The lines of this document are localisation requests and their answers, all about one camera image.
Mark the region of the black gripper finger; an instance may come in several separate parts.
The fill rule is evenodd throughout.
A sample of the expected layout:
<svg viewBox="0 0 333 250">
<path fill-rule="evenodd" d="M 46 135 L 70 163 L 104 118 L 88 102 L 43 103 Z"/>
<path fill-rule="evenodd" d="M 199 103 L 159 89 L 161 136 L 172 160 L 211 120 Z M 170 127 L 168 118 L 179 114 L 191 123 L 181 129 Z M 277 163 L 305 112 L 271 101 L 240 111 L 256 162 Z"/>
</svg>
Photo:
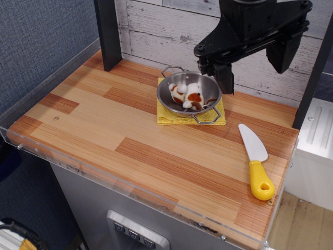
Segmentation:
<svg viewBox="0 0 333 250">
<path fill-rule="evenodd" d="M 223 94 L 234 94 L 232 64 L 214 64 L 214 78 Z"/>
<path fill-rule="evenodd" d="M 266 48 L 266 56 L 277 73 L 284 73 L 293 61 L 300 46 L 302 34 L 283 35 Z"/>
</svg>

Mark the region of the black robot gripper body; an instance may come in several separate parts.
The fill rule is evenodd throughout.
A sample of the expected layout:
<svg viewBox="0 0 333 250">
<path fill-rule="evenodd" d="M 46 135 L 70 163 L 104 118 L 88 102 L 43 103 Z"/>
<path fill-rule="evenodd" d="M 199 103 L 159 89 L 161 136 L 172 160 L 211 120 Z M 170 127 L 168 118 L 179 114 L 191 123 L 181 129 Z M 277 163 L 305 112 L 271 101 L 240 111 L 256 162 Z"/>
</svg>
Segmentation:
<svg viewBox="0 0 333 250">
<path fill-rule="evenodd" d="M 308 30 L 311 1 L 220 1 L 216 28 L 194 48 L 198 68 L 214 74 L 214 64 L 232 64 L 266 49 L 283 35 Z"/>
</svg>

